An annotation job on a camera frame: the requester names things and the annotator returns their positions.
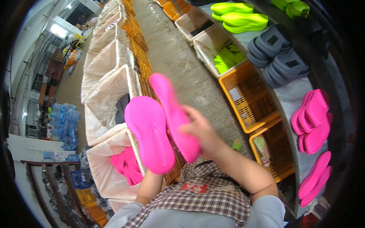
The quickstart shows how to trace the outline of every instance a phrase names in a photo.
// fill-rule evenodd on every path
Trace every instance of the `checkered apron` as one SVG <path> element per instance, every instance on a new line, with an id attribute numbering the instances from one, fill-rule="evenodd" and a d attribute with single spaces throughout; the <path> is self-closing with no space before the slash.
<path id="1" fill-rule="evenodd" d="M 227 175 L 200 156 L 183 167 L 180 183 L 166 186 L 122 228 L 139 227 L 154 209 L 209 212 L 233 218 L 236 227 L 245 227 L 250 216 L 249 197 L 238 186 L 219 177 Z"/>

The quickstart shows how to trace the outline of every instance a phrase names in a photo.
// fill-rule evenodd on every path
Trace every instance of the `person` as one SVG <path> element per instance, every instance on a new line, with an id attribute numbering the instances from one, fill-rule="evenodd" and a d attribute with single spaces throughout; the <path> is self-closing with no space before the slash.
<path id="1" fill-rule="evenodd" d="M 199 139 L 201 156 L 163 191 L 164 176 L 148 170 L 135 201 L 105 227 L 284 227 L 285 208 L 268 170 L 225 144 L 199 111 L 183 108 L 191 123 L 179 130 Z"/>

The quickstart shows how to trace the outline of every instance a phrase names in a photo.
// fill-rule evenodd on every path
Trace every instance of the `gray sleeve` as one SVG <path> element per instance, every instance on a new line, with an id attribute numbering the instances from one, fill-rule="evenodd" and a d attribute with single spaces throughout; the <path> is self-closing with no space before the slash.
<path id="1" fill-rule="evenodd" d="M 263 196 L 257 199 L 251 208 L 254 213 L 256 227 L 281 228 L 284 227 L 285 208 L 276 196 Z"/>
<path id="2" fill-rule="evenodd" d="M 111 217 L 105 228 L 121 228 L 142 209 L 143 204 L 132 202 L 122 207 Z"/>

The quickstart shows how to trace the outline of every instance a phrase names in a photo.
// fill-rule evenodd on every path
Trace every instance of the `blue crate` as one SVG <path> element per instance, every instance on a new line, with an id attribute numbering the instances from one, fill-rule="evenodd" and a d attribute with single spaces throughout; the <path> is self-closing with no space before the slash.
<path id="1" fill-rule="evenodd" d="M 73 184 L 75 185 L 75 188 L 77 189 L 87 189 L 91 187 L 91 183 L 83 181 L 81 176 L 81 171 L 76 170 L 71 172 Z"/>

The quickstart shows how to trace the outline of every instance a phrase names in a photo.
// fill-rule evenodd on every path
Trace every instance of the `red logo patch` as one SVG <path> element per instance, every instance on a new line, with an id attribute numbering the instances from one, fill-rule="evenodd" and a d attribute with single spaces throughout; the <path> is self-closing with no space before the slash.
<path id="1" fill-rule="evenodd" d="M 181 187 L 181 191 L 185 190 L 185 189 L 189 189 L 189 190 L 193 190 L 197 193 L 205 193 L 207 191 L 207 185 L 206 184 L 191 184 L 191 183 L 185 183 L 182 187 Z"/>

